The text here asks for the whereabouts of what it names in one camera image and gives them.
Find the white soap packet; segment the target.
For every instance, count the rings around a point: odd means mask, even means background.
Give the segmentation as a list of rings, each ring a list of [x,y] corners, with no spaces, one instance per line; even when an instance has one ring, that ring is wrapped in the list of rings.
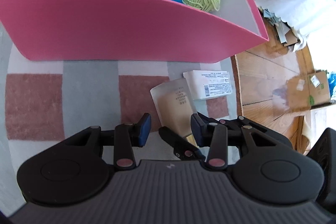
[[[194,100],[209,100],[232,93],[227,71],[193,70],[183,73]]]

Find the cardboard scraps under bed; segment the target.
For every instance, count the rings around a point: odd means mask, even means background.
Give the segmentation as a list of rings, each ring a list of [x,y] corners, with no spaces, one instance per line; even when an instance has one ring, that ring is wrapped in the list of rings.
[[[287,23],[283,22],[268,9],[263,9],[261,7],[258,7],[258,9],[263,18],[266,19],[275,28],[277,39],[284,47],[291,47],[300,43],[299,37],[295,35],[293,29],[290,28]]]

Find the brown cardboard box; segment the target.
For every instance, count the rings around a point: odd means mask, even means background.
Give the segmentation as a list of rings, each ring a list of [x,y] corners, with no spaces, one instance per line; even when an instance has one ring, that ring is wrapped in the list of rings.
[[[331,100],[326,71],[292,77],[286,90],[286,103],[293,110],[310,110]]]

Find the white bed skirt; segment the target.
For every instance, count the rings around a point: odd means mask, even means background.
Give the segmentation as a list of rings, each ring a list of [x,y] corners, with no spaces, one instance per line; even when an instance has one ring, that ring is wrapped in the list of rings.
[[[287,23],[312,51],[335,50],[335,0],[255,0]]]

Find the checkered floor rug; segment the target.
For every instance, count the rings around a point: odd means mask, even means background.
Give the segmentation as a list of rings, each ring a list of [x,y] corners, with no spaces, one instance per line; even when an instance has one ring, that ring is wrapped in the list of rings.
[[[211,118],[242,113],[236,58],[206,63],[165,61],[29,61],[1,30],[1,212],[11,215],[25,200],[17,171],[30,157],[90,127],[103,130],[151,115],[151,133],[137,160],[173,160],[158,135],[160,122],[150,94],[157,85],[192,70],[229,73],[231,94],[196,101]]]

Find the pink cardboard box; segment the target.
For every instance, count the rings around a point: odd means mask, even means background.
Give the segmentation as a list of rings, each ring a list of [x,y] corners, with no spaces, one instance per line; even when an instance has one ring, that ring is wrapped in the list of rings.
[[[29,60],[216,63],[268,40],[254,0],[207,13],[171,0],[1,0],[1,23]]]

